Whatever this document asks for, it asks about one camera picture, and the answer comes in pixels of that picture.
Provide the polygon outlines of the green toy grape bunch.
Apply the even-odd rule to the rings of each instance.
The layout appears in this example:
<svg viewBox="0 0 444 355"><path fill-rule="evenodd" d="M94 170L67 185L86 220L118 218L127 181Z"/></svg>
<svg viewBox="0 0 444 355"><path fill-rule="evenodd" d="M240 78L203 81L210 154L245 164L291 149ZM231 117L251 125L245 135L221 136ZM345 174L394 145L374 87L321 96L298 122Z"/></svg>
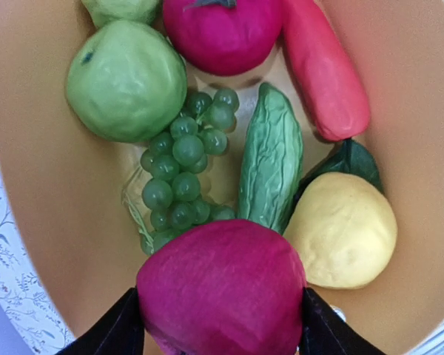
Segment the green toy grape bunch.
<svg viewBox="0 0 444 355"><path fill-rule="evenodd" d="M238 94L223 87L214 95L192 91L168 128L149 142L140 159L151 178L141 197L149 209L149 226L140 228L141 247L154 254L170 240L213 220L231 220L235 211L209 202L200 174L212 156L228 149L227 132L236 124Z"/></svg>

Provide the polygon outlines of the green toy apple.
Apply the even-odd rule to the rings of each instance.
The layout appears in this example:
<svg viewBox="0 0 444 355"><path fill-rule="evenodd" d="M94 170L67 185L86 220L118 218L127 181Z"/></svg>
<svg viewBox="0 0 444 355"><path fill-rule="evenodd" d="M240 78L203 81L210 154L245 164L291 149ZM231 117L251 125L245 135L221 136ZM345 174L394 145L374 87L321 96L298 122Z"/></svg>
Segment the green toy apple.
<svg viewBox="0 0 444 355"><path fill-rule="evenodd" d="M111 22L73 59L66 96L81 122L108 141L139 143L165 129L187 92L186 66L164 36L134 21Z"/></svg>

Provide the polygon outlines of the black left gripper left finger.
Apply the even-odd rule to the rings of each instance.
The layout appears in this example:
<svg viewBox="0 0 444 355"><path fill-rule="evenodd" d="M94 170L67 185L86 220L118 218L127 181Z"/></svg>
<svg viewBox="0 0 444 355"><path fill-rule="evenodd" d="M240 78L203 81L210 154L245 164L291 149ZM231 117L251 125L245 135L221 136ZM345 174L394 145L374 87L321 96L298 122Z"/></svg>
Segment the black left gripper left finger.
<svg viewBox="0 0 444 355"><path fill-rule="evenodd" d="M58 355L142 355L143 351L138 292L130 288L90 330Z"/></svg>

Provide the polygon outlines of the yellow toy lemon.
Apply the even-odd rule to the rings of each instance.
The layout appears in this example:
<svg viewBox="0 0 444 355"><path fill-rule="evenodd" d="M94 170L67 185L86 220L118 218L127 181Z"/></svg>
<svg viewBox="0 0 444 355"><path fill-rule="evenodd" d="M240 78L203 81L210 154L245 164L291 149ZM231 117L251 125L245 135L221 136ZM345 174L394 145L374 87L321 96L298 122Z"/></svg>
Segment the yellow toy lemon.
<svg viewBox="0 0 444 355"><path fill-rule="evenodd" d="M284 236L308 283L356 289L388 265L397 233L373 155L347 139L300 182Z"/></svg>

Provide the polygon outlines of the green toy cucumber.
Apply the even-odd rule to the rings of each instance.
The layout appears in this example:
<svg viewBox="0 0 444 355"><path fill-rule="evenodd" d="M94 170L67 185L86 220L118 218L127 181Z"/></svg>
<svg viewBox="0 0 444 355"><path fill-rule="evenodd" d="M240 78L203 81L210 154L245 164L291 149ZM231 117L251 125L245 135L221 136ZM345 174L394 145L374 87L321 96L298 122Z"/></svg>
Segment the green toy cucumber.
<svg viewBox="0 0 444 355"><path fill-rule="evenodd" d="M238 217L282 234L302 175L303 139L289 99L259 86L249 122L238 192Z"/></svg>

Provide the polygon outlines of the green toy pear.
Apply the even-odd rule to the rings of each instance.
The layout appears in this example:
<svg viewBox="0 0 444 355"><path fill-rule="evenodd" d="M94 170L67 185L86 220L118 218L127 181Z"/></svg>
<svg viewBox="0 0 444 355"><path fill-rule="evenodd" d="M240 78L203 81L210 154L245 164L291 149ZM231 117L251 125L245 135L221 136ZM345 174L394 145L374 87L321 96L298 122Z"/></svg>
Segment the green toy pear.
<svg viewBox="0 0 444 355"><path fill-rule="evenodd" d="M124 19L151 24L161 11L159 0L81 0L93 24L101 28L112 21Z"/></svg>

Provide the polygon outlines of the red toy chili pepper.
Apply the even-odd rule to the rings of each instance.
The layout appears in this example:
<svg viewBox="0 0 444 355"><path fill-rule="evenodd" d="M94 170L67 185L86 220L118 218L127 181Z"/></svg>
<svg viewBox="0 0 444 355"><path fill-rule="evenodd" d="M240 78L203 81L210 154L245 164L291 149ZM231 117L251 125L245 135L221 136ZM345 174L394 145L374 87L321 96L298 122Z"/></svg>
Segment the red toy chili pepper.
<svg viewBox="0 0 444 355"><path fill-rule="evenodd" d="M335 142L363 133L371 117L369 99L323 11L314 1L284 1L283 36L320 136Z"/></svg>

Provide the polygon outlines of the red toy tomato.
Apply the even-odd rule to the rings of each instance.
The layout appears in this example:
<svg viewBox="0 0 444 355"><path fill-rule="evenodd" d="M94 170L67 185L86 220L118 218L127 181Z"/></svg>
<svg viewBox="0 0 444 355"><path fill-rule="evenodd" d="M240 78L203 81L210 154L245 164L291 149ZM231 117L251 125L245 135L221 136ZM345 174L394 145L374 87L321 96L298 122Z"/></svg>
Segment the red toy tomato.
<svg viewBox="0 0 444 355"><path fill-rule="evenodd" d="M281 1L164 1L163 21L174 48L192 66L218 76L261 65L282 27Z"/></svg>

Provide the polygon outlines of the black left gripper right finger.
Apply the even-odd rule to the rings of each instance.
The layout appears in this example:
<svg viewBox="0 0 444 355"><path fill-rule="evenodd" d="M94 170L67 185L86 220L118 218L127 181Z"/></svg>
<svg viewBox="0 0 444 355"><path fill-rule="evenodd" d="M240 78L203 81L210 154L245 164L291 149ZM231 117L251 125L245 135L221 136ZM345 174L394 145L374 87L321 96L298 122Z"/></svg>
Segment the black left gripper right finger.
<svg viewBox="0 0 444 355"><path fill-rule="evenodd" d="M299 351L304 355L383 355L356 333L313 288L304 288Z"/></svg>

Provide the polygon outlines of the yellow plastic basket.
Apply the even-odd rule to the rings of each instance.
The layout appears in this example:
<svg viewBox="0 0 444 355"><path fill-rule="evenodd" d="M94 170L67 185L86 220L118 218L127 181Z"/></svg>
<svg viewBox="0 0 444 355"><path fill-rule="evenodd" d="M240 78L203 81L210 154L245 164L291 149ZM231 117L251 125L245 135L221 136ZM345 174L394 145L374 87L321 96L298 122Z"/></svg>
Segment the yellow plastic basket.
<svg viewBox="0 0 444 355"><path fill-rule="evenodd" d="M371 99L361 142L399 223L391 265L322 291L388 354L444 354L444 1L322 1ZM121 202L138 150L89 133L64 98L91 25L76 1L0 1L0 172L27 254L75 337L135 281L144 254Z"/></svg>

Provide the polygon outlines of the red toy apple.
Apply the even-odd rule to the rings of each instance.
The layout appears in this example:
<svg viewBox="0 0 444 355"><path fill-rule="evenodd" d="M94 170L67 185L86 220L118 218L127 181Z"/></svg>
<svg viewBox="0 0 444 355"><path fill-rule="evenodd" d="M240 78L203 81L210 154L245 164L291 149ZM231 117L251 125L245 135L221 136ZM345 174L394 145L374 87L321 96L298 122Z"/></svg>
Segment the red toy apple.
<svg viewBox="0 0 444 355"><path fill-rule="evenodd" d="M248 220L194 228L137 275L145 328L164 354L294 354L305 284L293 247Z"/></svg>

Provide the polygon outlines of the floral tablecloth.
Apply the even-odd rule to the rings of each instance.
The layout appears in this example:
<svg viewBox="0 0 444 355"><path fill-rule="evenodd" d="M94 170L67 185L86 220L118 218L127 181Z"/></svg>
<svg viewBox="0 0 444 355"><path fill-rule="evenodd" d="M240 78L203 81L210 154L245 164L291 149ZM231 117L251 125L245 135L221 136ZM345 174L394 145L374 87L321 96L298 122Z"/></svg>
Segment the floral tablecloth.
<svg viewBox="0 0 444 355"><path fill-rule="evenodd" d="M27 254L1 172L0 307L5 319L33 354L56 354L74 340Z"/></svg>

